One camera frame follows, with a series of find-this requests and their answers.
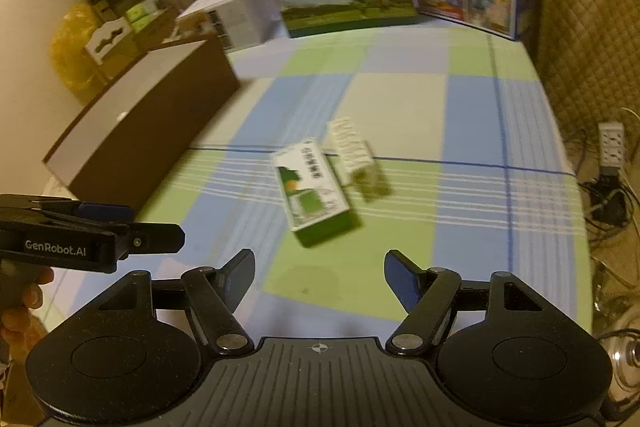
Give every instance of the wall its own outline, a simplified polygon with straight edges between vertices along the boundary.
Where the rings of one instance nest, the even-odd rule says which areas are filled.
[[[0,0],[0,194],[39,194],[42,158],[80,105],[49,62],[66,10],[82,0]]]

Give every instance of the human hand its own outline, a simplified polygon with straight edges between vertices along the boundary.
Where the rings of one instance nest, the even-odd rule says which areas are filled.
[[[32,325],[30,309],[42,306],[42,289],[39,285],[53,280],[53,270],[44,267],[35,283],[27,284],[22,292],[23,306],[6,309],[2,313],[0,335],[9,344],[12,351],[30,350],[42,337],[40,331]]]

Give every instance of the green square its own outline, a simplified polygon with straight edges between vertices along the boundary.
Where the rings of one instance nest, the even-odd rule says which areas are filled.
[[[331,48],[300,48],[293,52],[279,76],[318,74],[331,52]]]
[[[574,232],[574,263],[575,263],[575,293],[576,293],[576,317],[575,321],[588,333],[591,333],[591,266],[589,243],[587,242],[586,231],[584,230],[584,219],[582,217],[582,200],[580,191],[572,176],[564,178],[564,197],[572,215],[572,227]]]
[[[514,46],[494,48],[495,66],[498,78],[504,80],[538,80],[536,68],[520,42],[513,42]]]
[[[367,54],[367,46],[336,47],[328,53],[318,73],[355,73]]]
[[[451,46],[488,48],[489,35],[480,30],[458,26],[449,28],[449,42]]]
[[[331,48],[335,46],[339,36],[340,32],[322,33],[318,35],[298,37],[296,41],[300,43],[300,48]]]
[[[360,28],[337,32],[338,44],[341,46],[367,46],[380,33],[380,28]]]
[[[151,223],[183,222],[225,156],[224,151],[188,150],[158,185],[136,219]]]
[[[489,46],[450,46],[449,74],[494,76]]]
[[[494,49],[501,48],[504,50],[512,50],[521,45],[517,41],[511,41],[506,37],[499,37],[498,35],[489,35],[489,38],[491,39],[491,46]]]
[[[386,285],[384,259],[395,248],[418,266],[431,266],[440,166],[396,160],[379,165],[388,195],[367,202],[348,187],[355,227],[313,247],[304,248],[286,232],[263,291],[370,317],[399,321],[406,316]]]

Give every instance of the white box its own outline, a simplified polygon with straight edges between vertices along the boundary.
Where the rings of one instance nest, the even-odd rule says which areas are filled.
[[[185,29],[194,20],[208,26],[203,32],[217,33],[228,52],[261,44],[271,29],[262,0],[196,0],[175,21]]]
[[[378,184],[378,168],[366,143],[353,128],[351,119],[345,116],[332,120],[327,124],[327,129],[348,182],[363,190],[375,190]]]

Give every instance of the checkered tablecloth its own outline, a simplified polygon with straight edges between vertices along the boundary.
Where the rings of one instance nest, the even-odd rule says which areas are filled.
[[[230,59],[242,89],[144,212],[182,225],[182,251],[130,258],[112,276],[59,271],[42,311],[48,326],[132,269],[176,278],[252,248],[255,282],[236,315],[254,339],[386,339],[405,315],[383,277],[396,248],[466,279],[513,271],[590,327],[578,188],[521,44],[430,21],[282,37]],[[313,136],[338,162],[326,122],[342,116],[368,142],[390,194],[367,203],[347,188],[356,229],[303,248],[287,228],[270,153]],[[458,327],[479,317],[461,314]]]

